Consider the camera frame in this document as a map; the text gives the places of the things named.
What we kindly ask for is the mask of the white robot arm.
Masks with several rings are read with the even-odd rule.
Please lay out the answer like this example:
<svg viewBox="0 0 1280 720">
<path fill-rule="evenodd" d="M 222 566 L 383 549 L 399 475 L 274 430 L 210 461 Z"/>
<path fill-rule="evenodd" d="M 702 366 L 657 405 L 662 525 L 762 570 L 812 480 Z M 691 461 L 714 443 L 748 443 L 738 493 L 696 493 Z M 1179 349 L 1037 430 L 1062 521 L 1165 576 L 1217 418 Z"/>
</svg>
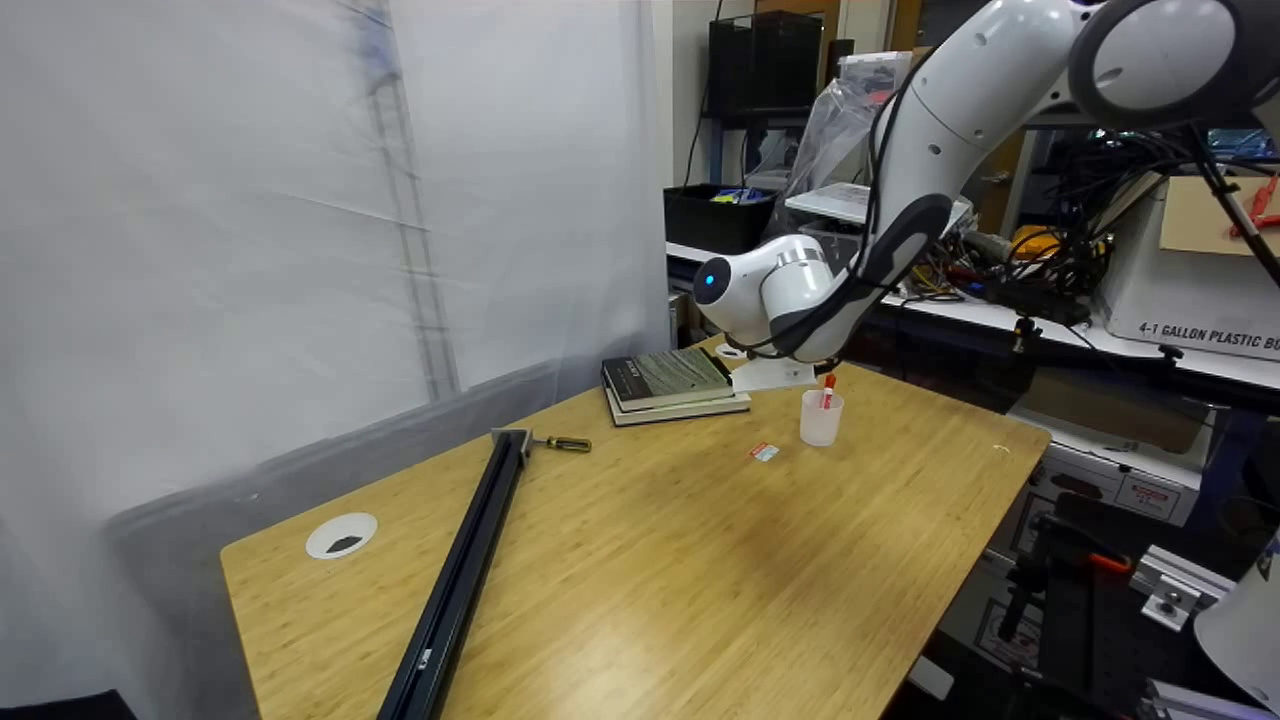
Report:
<svg viewBox="0 0 1280 720">
<path fill-rule="evenodd" d="M 872 119 L 864 252 L 833 268 L 812 237 L 778 237 L 702 266 L 691 299 L 748 355 L 833 366 L 1024 119 L 1075 104 L 1103 128 L 1277 128 L 1277 38 L 1280 0 L 990 0 Z"/>
</svg>

